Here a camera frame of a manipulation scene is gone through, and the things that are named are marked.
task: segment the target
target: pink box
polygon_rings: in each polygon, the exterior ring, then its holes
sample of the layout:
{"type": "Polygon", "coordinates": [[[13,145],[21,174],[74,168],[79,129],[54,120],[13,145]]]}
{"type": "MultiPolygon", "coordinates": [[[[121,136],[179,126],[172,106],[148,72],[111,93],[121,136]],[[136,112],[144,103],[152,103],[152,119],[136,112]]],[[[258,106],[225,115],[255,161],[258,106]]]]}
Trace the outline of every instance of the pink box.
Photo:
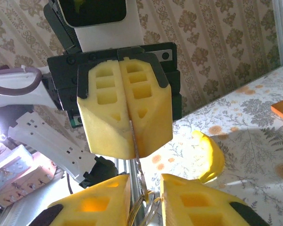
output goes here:
{"type": "Polygon", "coordinates": [[[33,165],[0,189],[0,205],[7,207],[53,179],[55,164],[43,154],[33,154],[33,165]]]}
{"type": "Polygon", "coordinates": [[[0,189],[22,175],[33,164],[33,156],[19,145],[0,153],[0,189]]]}

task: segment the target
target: white slotted bracket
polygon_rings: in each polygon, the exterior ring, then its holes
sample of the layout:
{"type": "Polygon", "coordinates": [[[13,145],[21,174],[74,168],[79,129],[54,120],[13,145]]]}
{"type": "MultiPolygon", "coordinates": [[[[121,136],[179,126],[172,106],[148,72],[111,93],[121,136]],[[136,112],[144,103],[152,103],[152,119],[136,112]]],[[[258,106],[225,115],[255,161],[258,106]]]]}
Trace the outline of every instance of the white slotted bracket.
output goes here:
{"type": "Polygon", "coordinates": [[[90,172],[95,165],[96,155],[80,147],[59,134],[36,113],[25,113],[10,127],[8,136],[20,141],[55,162],[76,182],[84,180],[83,174],[90,172]]]}

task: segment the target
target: rectangular hole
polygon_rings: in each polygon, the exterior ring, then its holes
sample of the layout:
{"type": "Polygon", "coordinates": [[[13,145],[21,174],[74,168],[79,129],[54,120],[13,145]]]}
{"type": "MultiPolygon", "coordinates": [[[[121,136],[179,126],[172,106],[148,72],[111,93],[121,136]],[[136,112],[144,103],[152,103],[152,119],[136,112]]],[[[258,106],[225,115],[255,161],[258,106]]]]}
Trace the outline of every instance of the rectangular hole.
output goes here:
{"type": "Polygon", "coordinates": [[[102,212],[108,207],[110,198],[107,196],[90,197],[82,200],[79,212],[102,212]]]}
{"type": "Polygon", "coordinates": [[[146,73],[135,73],[129,76],[130,83],[137,83],[142,81],[147,81],[146,73]]]}
{"type": "Polygon", "coordinates": [[[111,68],[101,68],[96,72],[95,77],[100,78],[100,77],[107,77],[112,75],[113,75],[113,71],[111,68]]]}
{"type": "Polygon", "coordinates": [[[225,226],[221,213],[198,213],[189,214],[189,217],[194,226],[225,226]]]}
{"type": "Polygon", "coordinates": [[[103,89],[103,88],[109,88],[109,87],[115,87],[114,79],[105,79],[105,80],[97,80],[96,81],[96,88],[97,89],[103,89]]]}
{"type": "Polygon", "coordinates": [[[65,220],[62,226],[96,226],[95,220],[65,220]]]}
{"type": "Polygon", "coordinates": [[[143,99],[152,96],[150,84],[142,84],[132,88],[135,99],[143,99]]]}
{"type": "Polygon", "coordinates": [[[201,193],[183,194],[180,196],[185,207],[210,206],[209,200],[201,193]]]}
{"type": "Polygon", "coordinates": [[[128,64],[126,67],[127,67],[127,73],[143,71],[142,66],[140,66],[138,64],[128,64]]]}
{"type": "Polygon", "coordinates": [[[98,104],[108,105],[117,102],[117,92],[113,90],[105,90],[97,93],[98,104]]]}

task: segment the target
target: yellow foam pad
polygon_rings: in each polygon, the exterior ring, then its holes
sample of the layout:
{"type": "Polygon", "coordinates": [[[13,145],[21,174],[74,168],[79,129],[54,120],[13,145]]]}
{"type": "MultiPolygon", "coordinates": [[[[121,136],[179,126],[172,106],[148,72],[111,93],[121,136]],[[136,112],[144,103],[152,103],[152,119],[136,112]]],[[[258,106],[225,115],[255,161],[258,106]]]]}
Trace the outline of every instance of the yellow foam pad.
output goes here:
{"type": "Polygon", "coordinates": [[[161,88],[147,62],[119,64],[139,156],[147,157],[173,138],[171,86],[161,88]]]}
{"type": "Polygon", "coordinates": [[[129,120],[141,158],[173,138],[171,86],[159,86],[151,64],[107,61],[91,69],[88,78],[88,97],[78,97],[77,103],[92,153],[135,158],[129,120]]]}
{"type": "Polygon", "coordinates": [[[199,130],[193,131],[192,136],[199,144],[200,148],[207,152],[209,168],[199,177],[199,180],[202,183],[206,183],[222,173],[222,170],[225,166],[225,157],[216,142],[209,136],[205,135],[199,130]]]}
{"type": "Polygon", "coordinates": [[[135,158],[127,101],[118,61],[89,71],[88,98],[77,98],[89,148],[94,154],[135,158]]]}
{"type": "Polygon", "coordinates": [[[249,226],[229,204],[244,201],[199,180],[162,174],[160,195],[164,226],[249,226]]]}
{"type": "Polygon", "coordinates": [[[63,209],[50,226],[125,226],[130,209],[130,177],[121,175],[52,203],[63,209]]]}

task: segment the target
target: patterned wallpaper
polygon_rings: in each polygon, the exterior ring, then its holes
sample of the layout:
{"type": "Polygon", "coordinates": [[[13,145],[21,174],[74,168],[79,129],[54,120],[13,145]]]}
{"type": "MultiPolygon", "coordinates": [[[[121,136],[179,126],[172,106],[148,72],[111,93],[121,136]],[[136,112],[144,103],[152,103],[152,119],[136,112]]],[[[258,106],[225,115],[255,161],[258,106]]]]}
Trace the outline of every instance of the patterned wallpaper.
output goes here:
{"type": "MultiPolygon", "coordinates": [[[[183,112],[280,65],[272,0],[136,0],[146,44],[178,46],[183,112]]],[[[0,0],[0,65],[44,66],[62,46],[48,0],[0,0]]]]}

